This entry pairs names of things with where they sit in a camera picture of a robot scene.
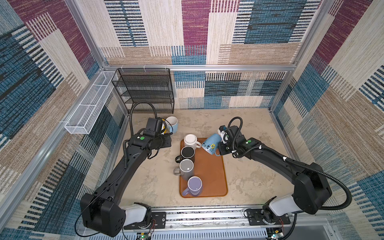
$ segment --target orange tray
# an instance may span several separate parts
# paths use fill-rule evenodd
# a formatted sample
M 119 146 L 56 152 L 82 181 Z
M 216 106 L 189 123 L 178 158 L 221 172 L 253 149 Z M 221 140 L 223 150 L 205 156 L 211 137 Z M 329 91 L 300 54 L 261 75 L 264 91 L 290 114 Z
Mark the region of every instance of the orange tray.
M 206 138 L 198 138 L 203 143 Z M 180 150 L 184 147 L 184 139 L 181 141 Z M 223 156 L 211 155 L 203 148 L 196 148 L 195 176 L 201 178 L 203 191 L 198 197 L 223 197 L 228 193 L 227 178 L 225 176 Z M 187 181 L 180 177 L 180 195 L 187 188 Z

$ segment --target white mug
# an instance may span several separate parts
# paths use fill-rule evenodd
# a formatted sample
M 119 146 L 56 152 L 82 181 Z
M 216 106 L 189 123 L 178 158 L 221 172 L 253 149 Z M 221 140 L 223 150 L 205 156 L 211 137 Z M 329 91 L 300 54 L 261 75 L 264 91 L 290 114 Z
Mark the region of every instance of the white mug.
M 197 137 L 193 134 L 188 134 L 184 137 L 184 145 L 191 146 L 193 149 L 201 148 L 201 143 L 197 141 Z

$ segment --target striped fabric backdrop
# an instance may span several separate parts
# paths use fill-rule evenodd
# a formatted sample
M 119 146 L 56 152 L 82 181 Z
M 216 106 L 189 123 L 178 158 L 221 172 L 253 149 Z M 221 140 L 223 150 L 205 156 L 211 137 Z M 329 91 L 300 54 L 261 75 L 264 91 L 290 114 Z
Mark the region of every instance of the striped fabric backdrop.
M 175 108 L 267 108 L 286 72 L 171 72 Z
M 320 2 L 78 0 L 110 65 L 290 64 Z
M 78 0 L 110 65 L 291 64 L 320 2 Z M 284 74 L 174 72 L 175 108 L 267 108 Z
M 64 0 L 0 0 L 0 200 L 99 69 Z M 67 134 L 0 239 L 74 239 L 123 119 L 110 95 L 91 134 Z
M 384 1 L 336 0 L 316 35 L 274 114 L 296 159 L 350 188 L 343 238 L 384 239 Z

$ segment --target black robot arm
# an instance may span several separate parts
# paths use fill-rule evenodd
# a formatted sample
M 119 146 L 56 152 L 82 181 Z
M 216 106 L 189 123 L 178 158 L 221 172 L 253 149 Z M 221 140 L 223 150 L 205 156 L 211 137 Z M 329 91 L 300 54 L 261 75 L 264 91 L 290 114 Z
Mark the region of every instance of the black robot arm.
M 93 194 L 84 194 L 80 200 L 84 226 L 111 237 L 116 236 L 124 225 L 138 223 L 139 226 L 147 227 L 150 224 L 150 206 L 135 203 L 128 210 L 121 209 L 119 203 L 134 173 L 141 163 L 151 156 L 152 150 L 159 151 L 160 148 L 171 146 L 170 135 L 172 133 L 164 134 L 166 123 L 157 117 L 152 104 L 136 103 L 132 106 L 131 113 L 135 106 L 140 103 L 149 104 L 154 110 L 155 118 L 149 118 L 146 128 L 133 134 L 132 114 L 130 115 L 131 138 L 123 142 L 123 158 Z M 130 210 L 135 211 L 135 213 L 140 212 L 139 215 L 141 216 L 137 217 L 137 214 L 130 214 Z
M 233 120 L 240 120 L 240 128 L 230 126 Z M 276 222 L 279 216 L 288 212 L 306 212 L 315 214 L 319 209 L 338 210 L 347 207 L 352 201 L 349 189 L 338 179 L 323 172 L 320 165 L 310 165 L 285 157 L 272 148 L 267 147 L 255 138 L 246 139 L 241 134 L 242 119 L 233 118 L 228 127 L 221 126 L 219 133 L 223 141 L 219 144 L 221 155 L 231 153 L 233 157 L 247 157 L 260 162 L 284 176 L 294 185 L 294 192 L 283 197 L 273 197 L 263 206 L 264 219 Z M 331 179 L 346 192 L 346 201 L 338 206 L 323 207 L 323 204 L 332 196 L 332 191 L 327 181 Z

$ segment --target wire shelf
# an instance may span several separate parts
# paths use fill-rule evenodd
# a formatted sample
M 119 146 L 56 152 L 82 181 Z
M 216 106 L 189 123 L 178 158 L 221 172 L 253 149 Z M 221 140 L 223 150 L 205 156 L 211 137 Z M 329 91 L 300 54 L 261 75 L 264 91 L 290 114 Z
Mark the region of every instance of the wire shelf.
M 117 79 L 117 75 L 112 71 L 103 71 L 98 76 L 65 124 L 65 129 L 70 134 L 89 134 L 91 132 L 108 96 L 111 94 L 113 79 Z
M 112 80 L 125 106 L 147 101 L 158 113 L 173 113 L 175 107 L 170 72 L 167 68 L 119 68 Z M 149 105 L 138 105 L 134 113 L 151 113 Z

